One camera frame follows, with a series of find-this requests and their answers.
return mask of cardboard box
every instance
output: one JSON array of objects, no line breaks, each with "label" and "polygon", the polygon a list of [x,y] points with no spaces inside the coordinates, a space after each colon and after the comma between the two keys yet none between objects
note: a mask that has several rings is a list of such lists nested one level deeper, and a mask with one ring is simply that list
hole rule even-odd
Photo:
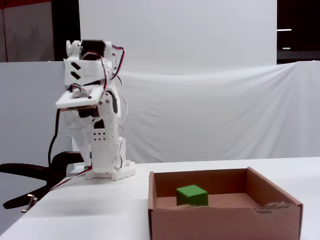
[{"label": "cardboard box", "polygon": [[[176,189],[197,185],[209,206],[177,206]],[[303,205],[253,170],[150,173],[152,240],[298,240]]]}]

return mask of cable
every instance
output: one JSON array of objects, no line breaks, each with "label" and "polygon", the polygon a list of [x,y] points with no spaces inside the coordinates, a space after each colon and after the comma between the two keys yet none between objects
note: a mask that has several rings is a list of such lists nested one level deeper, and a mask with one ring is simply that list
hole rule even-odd
[{"label": "cable", "polygon": [[92,166],[90,166],[88,169],[86,169],[86,170],[84,170],[84,171],[82,171],[82,172],[74,175],[73,177],[70,177],[70,178],[68,178],[68,179],[66,179],[66,180],[58,183],[57,185],[55,185],[54,187],[52,187],[52,188],[49,190],[49,192],[52,191],[52,190],[54,190],[54,189],[56,189],[57,187],[61,186],[62,184],[65,184],[66,182],[69,182],[69,181],[70,181],[71,179],[73,179],[74,177],[80,176],[81,174],[84,174],[84,173],[88,172],[88,171],[91,170],[91,169],[92,169]]},{"label": "cable", "polygon": [[100,55],[98,54],[98,53],[96,53],[95,51],[87,51],[83,56],[82,56],[82,59],[83,60],[85,60],[85,57],[87,56],[87,55],[96,55],[96,56],[99,56],[100,57]]},{"label": "cable", "polygon": [[126,107],[126,115],[125,115],[125,118],[124,118],[124,121],[120,123],[120,125],[124,124],[126,121],[127,121],[127,118],[128,118],[128,104],[127,104],[127,101],[126,101],[126,98],[125,98],[125,95],[124,95],[124,85],[122,83],[122,80],[119,76],[116,76],[120,83],[121,83],[121,93],[122,93],[122,98],[123,98],[123,101],[125,103],[125,107]]},{"label": "cable", "polygon": [[121,58],[120,58],[119,66],[118,66],[115,74],[111,77],[111,80],[114,79],[114,78],[118,75],[118,73],[119,73],[119,71],[120,71],[120,69],[121,69],[121,66],[122,66],[122,62],[123,62],[123,60],[124,60],[124,58],[125,58],[125,54],[126,54],[126,50],[125,50],[122,46],[112,45],[112,47],[113,47],[114,49],[116,49],[116,50],[122,50],[122,55],[121,55]]},{"label": "cable", "polygon": [[114,67],[114,70],[116,70],[117,69],[117,55],[115,55],[114,53],[112,53],[112,56],[114,56],[115,57],[115,60],[114,60],[114,62],[115,62],[115,64],[116,64],[116,66]]},{"label": "cable", "polygon": [[101,56],[100,57],[100,61],[101,61],[101,64],[102,64],[102,68],[103,68],[103,73],[104,73],[104,86],[103,86],[103,93],[105,93],[106,89],[107,89],[107,84],[108,84],[108,74],[107,74],[107,71],[106,71],[106,66],[105,66],[105,62],[104,62],[104,58]]},{"label": "cable", "polygon": [[121,141],[121,143],[120,143],[120,147],[119,147],[119,156],[120,156],[120,159],[121,159],[121,165],[120,165],[120,167],[118,167],[118,168],[116,168],[116,166],[114,166],[114,168],[115,169],[121,169],[122,168],[122,165],[123,165],[123,163],[124,163],[124,161],[122,160],[122,157],[121,157],[121,146],[122,146],[122,143],[124,142],[124,137],[122,138],[122,141]]},{"label": "cable", "polygon": [[49,150],[48,150],[48,165],[50,167],[51,165],[51,151],[52,151],[52,147],[54,146],[55,140],[58,136],[58,129],[59,129],[59,117],[60,117],[60,109],[56,110],[56,115],[55,115],[55,129],[54,129],[54,136],[51,140],[50,146],[49,146]]},{"label": "cable", "polygon": [[81,90],[82,90],[82,91],[85,91],[85,92],[87,91],[87,90],[85,90],[84,88],[80,87],[79,84],[71,84],[69,89],[72,90],[72,88],[80,89],[80,91],[81,91]]}]

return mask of white plastic part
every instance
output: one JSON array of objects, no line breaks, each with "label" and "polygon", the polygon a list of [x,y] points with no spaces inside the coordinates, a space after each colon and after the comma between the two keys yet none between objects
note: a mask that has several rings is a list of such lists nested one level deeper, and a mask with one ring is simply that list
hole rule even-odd
[{"label": "white plastic part", "polygon": [[66,121],[66,134],[74,139],[85,164],[91,166],[91,145],[88,136],[94,128],[92,117],[79,117],[76,110],[64,111],[63,113]]},{"label": "white plastic part", "polygon": [[84,106],[94,106],[99,103],[100,97],[104,92],[103,86],[89,85],[82,86],[88,92],[88,96],[75,97],[73,92],[65,91],[60,99],[55,103],[58,109],[76,108]]},{"label": "white plastic part", "polygon": [[[92,167],[85,173],[86,178],[111,178],[117,181],[135,175],[136,168],[134,162],[126,159],[126,140],[119,136],[121,103],[115,80],[111,80],[114,70],[112,44],[108,41],[104,43],[104,59],[82,60],[80,42],[67,41],[69,57],[64,61],[64,84],[66,87],[77,84],[87,94],[75,87],[71,92],[67,90],[55,105],[65,110],[67,134],[74,139],[85,164]],[[106,92],[104,69],[108,76]],[[89,85],[97,81],[100,81],[100,85]],[[97,112],[87,117],[80,117],[81,110],[74,109],[91,106],[97,108]],[[99,121],[103,121],[99,125],[102,128],[95,128]]]}]

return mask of white curtain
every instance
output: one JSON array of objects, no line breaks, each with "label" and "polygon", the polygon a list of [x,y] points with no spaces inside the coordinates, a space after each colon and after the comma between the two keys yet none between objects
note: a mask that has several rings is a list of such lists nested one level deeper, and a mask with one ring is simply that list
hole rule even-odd
[{"label": "white curtain", "polygon": [[318,61],[120,77],[127,158],[136,163],[320,155]]}]

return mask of tabletop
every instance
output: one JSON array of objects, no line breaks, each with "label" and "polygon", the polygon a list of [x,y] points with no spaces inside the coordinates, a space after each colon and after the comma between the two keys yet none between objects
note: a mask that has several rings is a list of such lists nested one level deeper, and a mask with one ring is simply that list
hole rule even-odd
[{"label": "tabletop", "polygon": [[149,174],[252,167],[304,204],[301,240],[320,239],[320,157],[136,164],[119,181],[77,176],[49,192],[0,240],[148,240]]}]

